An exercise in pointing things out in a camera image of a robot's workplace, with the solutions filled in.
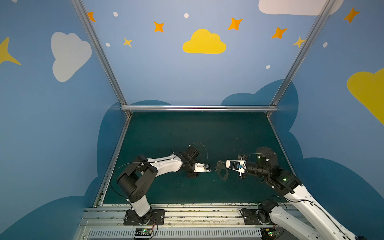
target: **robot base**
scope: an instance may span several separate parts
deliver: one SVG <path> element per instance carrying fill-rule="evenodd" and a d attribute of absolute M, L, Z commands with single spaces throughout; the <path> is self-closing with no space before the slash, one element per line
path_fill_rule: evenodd
<path fill-rule="evenodd" d="M 155 219 L 157 225 L 164 225 L 164 209 L 155 209 L 152 210 L 150 220 L 146 225 L 153 225 L 153 219 Z M 135 211 L 127 210 L 125 213 L 124 223 L 125 226 L 138 226 L 140 224 L 140 219 L 136 215 Z"/>

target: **yellow component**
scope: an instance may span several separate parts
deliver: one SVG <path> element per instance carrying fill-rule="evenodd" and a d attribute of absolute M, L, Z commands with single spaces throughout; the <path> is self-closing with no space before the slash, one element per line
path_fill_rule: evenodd
<path fill-rule="evenodd" d="M 275 35 L 272 36 L 272 38 L 280 38 L 283 36 L 283 33 L 287 30 L 288 28 L 286 29 L 280 29 L 280 28 L 277 28 L 276 29 L 276 33 Z"/>
<path fill-rule="evenodd" d="M 163 31 L 163 25 L 164 25 L 164 23 L 155 22 L 155 31 L 161 31 L 163 33 L 164 32 Z"/>
<path fill-rule="evenodd" d="M 221 42 L 220 36 L 210 33 L 207 29 L 199 29 L 193 33 L 191 40 L 186 41 L 183 50 L 186 53 L 218 54 L 225 51 L 227 46 Z"/>
<path fill-rule="evenodd" d="M 232 18 L 232 23 L 229 26 L 228 30 L 236 29 L 238 31 L 239 30 L 239 24 L 241 21 L 243 21 L 243 20 L 242 19 L 236 20 L 236 19 Z"/>
<path fill-rule="evenodd" d="M 95 19 L 93 18 L 93 12 L 88 13 L 89 19 L 93 22 L 96 22 Z"/>
<path fill-rule="evenodd" d="M 18 65 L 21 65 L 14 57 L 12 57 L 8 53 L 8 43 L 9 43 L 9 37 L 6 38 L 1 44 L 0 44 L 0 64 L 4 61 L 10 61 L 13 63 L 16 63 Z"/>
<path fill-rule="evenodd" d="M 358 72 L 347 81 L 347 88 L 384 124 L 384 68 L 376 73 Z"/>
<path fill-rule="evenodd" d="M 298 40 L 296 43 L 292 44 L 292 46 L 293 46 L 293 45 L 298 45 L 299 48 L 300 48 L 300 47 L 301 47 L 301 44 L 302 44 L 304 41 L 305 41 L 305 39 L 302 40 L 302 39 L 301 39 L 301 36 L 299 36 L 299 40 Z"/>
<path fill-rule="evenodd" d="M 123 45 L 129 45 L 131 48 L 132 48 L 132 46 L 131 46 L 131 42 L 133 41 L 133 40 L 126 40 L 125 38 L 124 38 L 124 40 L 125 40 L 125 43 L 123 44 Z"/>
<path fill-rule="evenodd" d="M 350 13 L 344 18 L 344 20 L 348 20 L 349 23 L 352 22 L 353 18 L 359 14 L 360 12 L 355 11 L 355 8 L 352 8 Z"/>

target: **robotic arm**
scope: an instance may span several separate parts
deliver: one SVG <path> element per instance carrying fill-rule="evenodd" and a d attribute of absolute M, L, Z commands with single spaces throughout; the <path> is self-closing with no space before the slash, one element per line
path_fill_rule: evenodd
<path fill-rule="evenodd" d="M 210 165 L 197 162 L 199 154 L 200 152 L 190 145 L 185 152 L 168 157 L 147 159 L 142 155 L 137 156 L 119 175 L 117 183 L 127 196 L 127 201 L 131 203 L 140 224 L 146 224 L 151 217 L 152 209 L 146 193 L 155 177 L 180 169 L 185 170 L 188 178 L 197 177 L 200 172 L 211 171 Z"/>
<path fill-rule="evenodd" d="M 315 229 L 287 213 L 272 200 L 263 202 L 256 212 L 242 209 L 243 217 L 253 217 L 261 224 L 278 224 L 300 240 L 366 239 L 357 237 L 342 226 L 312 197 L 296 176 L 279 168 L 275 152 L 268 148 L 262 148 L 261 151 L 264 153 L 257 154 L 257 162 L 248 161 L 247 155 L 239 155 L 238 160 L 227 160 L 226 168 L 239 172 L 241 179 L 247 175 L 262 177 L 267 185 L 290 201 Z"/>

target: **green table surface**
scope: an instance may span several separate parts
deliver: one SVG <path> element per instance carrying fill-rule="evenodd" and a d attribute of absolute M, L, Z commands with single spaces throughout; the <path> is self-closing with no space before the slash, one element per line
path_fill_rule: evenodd
<path fill-rule="evenodd" d="M 278 155 L 279 165 L 290 170 L 287 160 L 263 112 L 135 112 L 120 150 L 117 167 L 132 162 L 137 155 L 159 158 L 171 154 L 170 146 L 185 151 L 188 145 L 201 152 L 198 160 L 212 165 L 209 173 L 200 173 L 197 178 L 188 179 L 185 172 L 170 172 L 153 181 L 147 192 L 148 202 L 161 203 L 234 203 L 262 202 L 277 193 L 260 179 L 248 176 L 239 179 L 238 172 L 229 170 L 229 177 L 223 181 L 215 172 L 217 161 L 237 159 L 239 154 L 255 153 L 259 147 L 269 147 Z M 256 155 L 249 161 L 256 161 Z M 120 168 L 113 175 L 111 184 L 123 192 L 116 183 L 117 176 L 126 168 Z M 116 194 L 109 186 L 104 204 L 126 204 L 126 199 Z"/>

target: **green mat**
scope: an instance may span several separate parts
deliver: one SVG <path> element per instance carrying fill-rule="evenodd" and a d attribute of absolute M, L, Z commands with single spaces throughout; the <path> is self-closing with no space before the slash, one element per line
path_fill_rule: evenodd
<path fill-rule="evenodd" d="M 212 172 L 200 173 L 188 179 L 185 172 L 170 172 L 155 178 L 147 193 L 148 202 L 160 203 L 229 203 L 262 202 L 276 194 L 260 179 L 248 176 L 239 179 L 238 172 L 229 171 L 223 181 L 214 171 L 218 160 L 237 159 L 239 154 L 255 153 L 259 147 L 269 147 L 278 155 L 280 167 L 288 169 L 273 130 L 263 112 L 136 112 L 128 126 L 116 168 L 132 162 L 137 155 L 159 158 L 171 154 L 170 146 L 185 151 L 188 145 L 201 152 L 198 159 L 212 165 Z M 112 178 L 114 189 L 124 195 L 116 183 L 120 168 Z M 126 199 L 108 188 L 104 204 L 126 204 Z"/>

